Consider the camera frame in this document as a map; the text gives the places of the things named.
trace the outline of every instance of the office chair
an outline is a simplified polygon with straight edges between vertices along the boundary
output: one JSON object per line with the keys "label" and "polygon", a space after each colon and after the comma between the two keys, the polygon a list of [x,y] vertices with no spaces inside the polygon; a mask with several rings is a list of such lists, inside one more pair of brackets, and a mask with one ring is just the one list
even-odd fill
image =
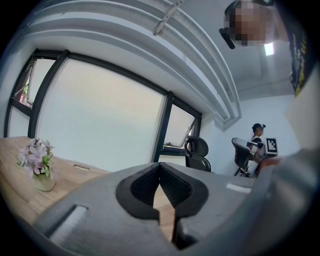
{"label": "office chair", "polygon": [[197,136],[188,136],[184,143],[185,166],[211,172],[211,165],[205,156],[209,152],[208,144]]}
{"label": "office chair", "polygon": [[231,143],[235,148],[234,162],[239,167],[234,176],[241,173],[240,176],[257,178],[257,175],[254,172],[248,171],[249,161],[255,159],[256,151],[258,149],[261,150],[264,144],[258,144],[236,137],[231,140]]}

